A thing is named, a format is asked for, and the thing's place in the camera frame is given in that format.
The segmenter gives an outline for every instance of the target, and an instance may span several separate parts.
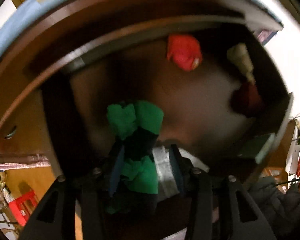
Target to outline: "screw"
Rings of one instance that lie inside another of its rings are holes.
[[[92,171],[93,175],[99,175],[102,173],[102,169],[100,168],[94,168]]]
[[[58,181],[59,181],[59,182],[65,182],[65,180],[66,180],[66,176],[65,176],[65,175],[60,175],[60,176],[58,177]]]
[[[228,179],[230,182],[235,182],[237,180],[233,175],[229,175]]]
[[[194,175],[199,175],[199,174],[201,174],[201,172],[202,172],[202,170],[200,170],[199,168],[192,168],[192,174],[194,174]]]

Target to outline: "white wall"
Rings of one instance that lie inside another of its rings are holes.
[[[0,7],[0,28],[16,10],[17,9],[11,0],[5,0],[3,2]]]
[[[289,92],[294,93],[292,116],[300,113],[300,26],[278,0],[260,0],[281,20],[284,29],[265,48],[276,63]]]

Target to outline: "wooden floor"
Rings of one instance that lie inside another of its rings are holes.
[[[51,167],[7,170],[6,174],[6,185],[14,198],[33,189],[40,200],[55,180]],[[75,232],[76,240],[82,240],[81,220],[77,215],[75,215]]]

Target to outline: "green cloth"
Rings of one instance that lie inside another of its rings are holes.
[[[122,107],[121,105],[109,105],[107,118],[111,130],[121,140],[125,140],[137,129],[136,113],[133,104]]]
[[[159,134],[162,125],[163,111],[156,105],[142,100],[137,101],[134,104],[134,108],[138,126],[154,134]]]
[[[157,194],[158,175],[155,164],[149,156],[144,156],[141,161],[126,159],[121,175],[127,188],[134,192]]]

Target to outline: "red stool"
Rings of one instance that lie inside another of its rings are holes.
[[[28,193],[22,195],[21,197],[15,199],[14,201],[11,201],[9,203],[9,208],[15,217],[15,219],[18,221],[18,223],[21,226],[25,226],[27,221],[30,217],[30,212],[27,209],[27,207],[24,205],[24,202],[30,200],[32,205],[36,207],[38,205],[38,202],[35,198],[34,191],[29,191]]]

